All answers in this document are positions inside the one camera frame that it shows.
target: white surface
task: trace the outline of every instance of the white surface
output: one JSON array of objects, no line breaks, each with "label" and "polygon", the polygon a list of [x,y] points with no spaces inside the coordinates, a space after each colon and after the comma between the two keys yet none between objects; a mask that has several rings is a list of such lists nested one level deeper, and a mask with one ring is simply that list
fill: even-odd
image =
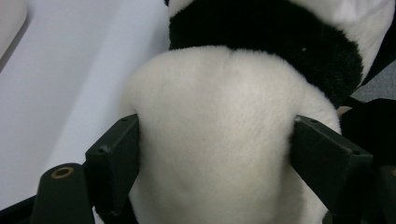
[{"label": "white surface", "polygon": [[24,0],[0,0],[0,59],[26,19]]},{"label": "white surface", "polygon": [[124,80],[168,47],[161,0],[28,0],[29,26],[0,74],[0,209],[49,168],[85,161],[119,118]]}]

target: stuffed panda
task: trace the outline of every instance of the stuffed panda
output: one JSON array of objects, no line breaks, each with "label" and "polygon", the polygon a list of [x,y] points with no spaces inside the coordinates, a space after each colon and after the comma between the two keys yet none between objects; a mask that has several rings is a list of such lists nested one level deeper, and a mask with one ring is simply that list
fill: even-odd
[{"label": "stuffed panda", "polygon": [[296,115],[340,133],[393,0],[170,0],[170,50],[126,84],[140,120],[130,197],[141,224],[321,223],[292,169]]}]

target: hole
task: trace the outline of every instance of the hole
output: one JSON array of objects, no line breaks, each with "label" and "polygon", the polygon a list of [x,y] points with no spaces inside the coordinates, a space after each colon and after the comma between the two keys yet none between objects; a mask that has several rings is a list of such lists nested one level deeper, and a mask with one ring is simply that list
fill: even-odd
[{"label": "hole", "polygon": [[72,167],[62,167],[54,171],[50,176],[54,179],[62,179],[73,174],[74,169]]}]

